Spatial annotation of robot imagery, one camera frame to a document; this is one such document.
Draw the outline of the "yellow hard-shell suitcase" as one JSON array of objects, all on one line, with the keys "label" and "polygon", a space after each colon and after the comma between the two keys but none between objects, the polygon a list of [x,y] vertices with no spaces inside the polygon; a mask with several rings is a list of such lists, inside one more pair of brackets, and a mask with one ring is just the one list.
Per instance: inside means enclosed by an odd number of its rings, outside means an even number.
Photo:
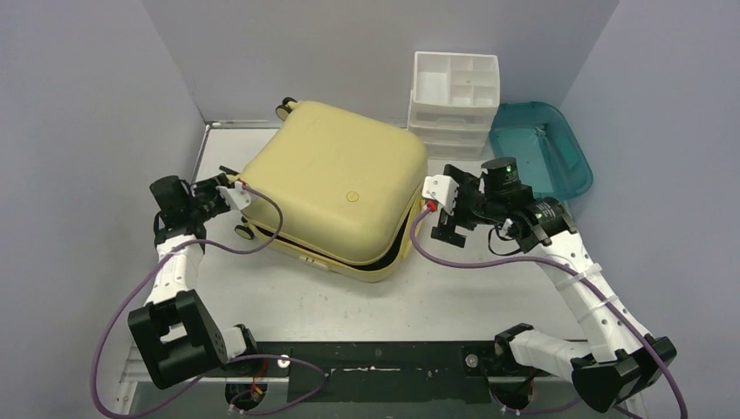
[{"label": "yellow hard-shell suitcase", "polygon": [[238,175],[260,193],[244,226],[318,268],[367,283],[390,277],[421,211],[423,142],[317,101],[288,97],[276,113],[281,128]]}]

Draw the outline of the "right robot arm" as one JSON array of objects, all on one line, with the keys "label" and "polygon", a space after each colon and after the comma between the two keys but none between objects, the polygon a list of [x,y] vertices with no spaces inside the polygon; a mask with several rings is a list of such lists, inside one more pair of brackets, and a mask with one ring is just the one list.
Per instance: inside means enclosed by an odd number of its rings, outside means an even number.
[{"label": "right robot arm", "polygon": [[570,382],[592,410],[621,410],[623,403],[668,379],[677,355],[667,337],[652,335],[625,307],[593,261],[564,206],[555,198],[535,197],[511,157],[486,161],[480,175],[453,165],[428,176],[421,193],[425,214],[438,216],[433,239],[463,247],[466,232],[489,225],[517,251],[497,265],[532,262],[550,279],[585,338],[563,340],[519,324],[493,341],[494,362],[507,374],[531,367]]}]

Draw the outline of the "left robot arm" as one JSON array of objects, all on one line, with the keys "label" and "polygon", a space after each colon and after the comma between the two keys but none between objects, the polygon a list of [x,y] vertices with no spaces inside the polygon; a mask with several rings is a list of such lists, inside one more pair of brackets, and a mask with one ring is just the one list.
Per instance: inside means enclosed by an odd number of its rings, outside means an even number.
[{"label": "left robot arm", "polygon": [[220,328],[195,290],[205,254],[205,223],[232,210],[244,210],[255,196],[220,174],[193,185],[176,175],[150,187],[160,210],[154,244],[161,268],[143,307],[127,324],[154,385],[166,389],[222,368],[254,373],[261,352],[242,325]]}]

